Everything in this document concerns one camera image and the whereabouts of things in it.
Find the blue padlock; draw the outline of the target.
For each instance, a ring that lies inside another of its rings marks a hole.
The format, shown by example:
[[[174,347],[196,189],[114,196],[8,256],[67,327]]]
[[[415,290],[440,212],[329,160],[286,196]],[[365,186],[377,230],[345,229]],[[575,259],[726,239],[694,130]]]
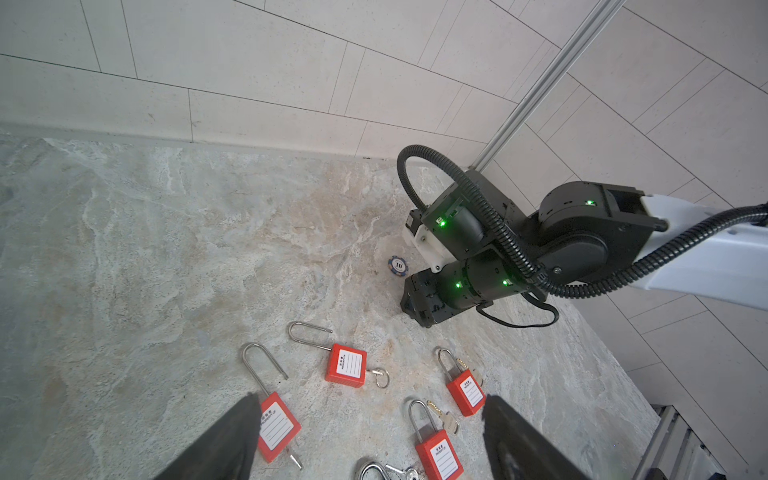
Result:
[[[370,461],[360,469],[357,479],[390,480],[390,476],[388,475],[387,470],[381,464],[376,461]]]

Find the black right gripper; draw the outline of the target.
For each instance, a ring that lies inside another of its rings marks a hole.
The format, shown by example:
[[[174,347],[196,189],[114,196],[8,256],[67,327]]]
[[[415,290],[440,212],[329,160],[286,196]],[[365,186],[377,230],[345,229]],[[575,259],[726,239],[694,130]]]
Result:
[[[436,275],[418,272],[405,279],[401,310],[423,328],[431,328],[466,311],[453,308],[438,294]]]

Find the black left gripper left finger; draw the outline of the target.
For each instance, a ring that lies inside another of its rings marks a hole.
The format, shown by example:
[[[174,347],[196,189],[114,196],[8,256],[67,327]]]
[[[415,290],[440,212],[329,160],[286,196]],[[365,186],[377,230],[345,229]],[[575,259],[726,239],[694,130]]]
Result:
[[[249,479],[261,415],[258,397],[248,393],[155,479]]]

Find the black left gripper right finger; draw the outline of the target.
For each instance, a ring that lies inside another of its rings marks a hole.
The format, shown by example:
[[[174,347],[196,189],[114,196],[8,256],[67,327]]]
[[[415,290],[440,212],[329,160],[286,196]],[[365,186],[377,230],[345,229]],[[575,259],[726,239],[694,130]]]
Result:
[[[493,479],[588,479],[500,396],[486,397],[482,419]]]

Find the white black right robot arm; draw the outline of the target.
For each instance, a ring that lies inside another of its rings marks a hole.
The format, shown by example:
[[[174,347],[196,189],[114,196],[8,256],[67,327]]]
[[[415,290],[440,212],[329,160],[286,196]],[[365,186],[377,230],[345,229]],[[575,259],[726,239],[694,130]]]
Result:
[[[524,214],[481,173],[405,147],[399,180],[414,204],[406,237],[427,261],[401,308],[425,328],[521,295],[587,299],[631,286],[767,306],[767,207],[717,210],[586,181],[553,189]]]

